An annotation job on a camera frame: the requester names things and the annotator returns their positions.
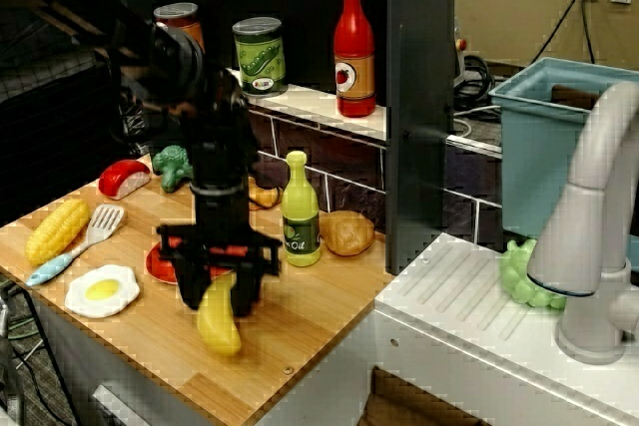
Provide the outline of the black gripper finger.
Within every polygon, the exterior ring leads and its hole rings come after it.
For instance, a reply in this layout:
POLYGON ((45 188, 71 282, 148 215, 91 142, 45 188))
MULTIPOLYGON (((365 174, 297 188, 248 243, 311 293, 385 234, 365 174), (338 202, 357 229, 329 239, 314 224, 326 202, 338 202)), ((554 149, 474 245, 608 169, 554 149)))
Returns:
POLYGON ((236 271, 236 283, 232 288, 234 316, 243 317, 251 313, 260 294, 262 276, 254 269, 236 271))
POLYGON ((177 283, 181 298, 192 310, 199 309, 211 282, 211 269, 208 265, 189 260, 177 261, 177 283))

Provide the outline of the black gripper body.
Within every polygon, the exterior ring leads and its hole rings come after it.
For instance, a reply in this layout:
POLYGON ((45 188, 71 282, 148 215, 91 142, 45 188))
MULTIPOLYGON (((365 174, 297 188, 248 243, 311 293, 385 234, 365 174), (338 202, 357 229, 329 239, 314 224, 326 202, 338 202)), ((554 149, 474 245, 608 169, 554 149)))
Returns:
POLYGON ((281 242, 255 230, 245 192, 221 196, 193 190, 194 219, 162 224, 157 263, 172 268, 176 279, 214 279, 234 272, 250 279, 280 274, 281 242))

